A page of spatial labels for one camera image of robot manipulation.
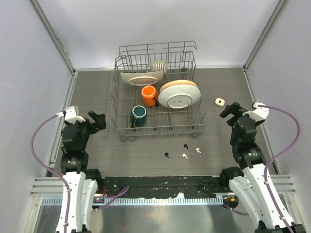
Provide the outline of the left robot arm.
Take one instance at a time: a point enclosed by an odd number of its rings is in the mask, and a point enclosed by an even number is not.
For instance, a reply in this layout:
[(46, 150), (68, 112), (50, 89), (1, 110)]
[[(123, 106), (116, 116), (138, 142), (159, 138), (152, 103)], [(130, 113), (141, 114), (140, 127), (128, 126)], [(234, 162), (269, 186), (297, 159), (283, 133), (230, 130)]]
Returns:
[(89, 233), (94, 196), (100, 193), (104, 180), (98, 169), (88, 169), (87, 142), (90, 135), (106, 128), (105, 114), (90, 111), (93, 119), (71, 115), (61, 131), (63, 154), (61, 180), (64, 183), (57, 233)]

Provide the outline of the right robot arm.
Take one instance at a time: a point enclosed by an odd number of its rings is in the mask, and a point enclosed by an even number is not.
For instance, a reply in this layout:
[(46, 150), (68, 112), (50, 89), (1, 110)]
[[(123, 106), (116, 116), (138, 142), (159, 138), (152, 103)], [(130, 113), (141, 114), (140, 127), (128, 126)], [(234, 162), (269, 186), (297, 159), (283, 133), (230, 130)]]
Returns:
[(284, 207), (269, 173), (275, 160), (265, 159), (256, 143), (257, 126), (269, 115), (271, 106), (254, 102), (248, 111), (234, 102), (220, 113), (231, 127), (230, 144), (238, 167), (229, 167), (220, 174), (220, 188), (232, 191), (250, 216), (256, 233), (304, 233), (302, 224), (295, 223)]

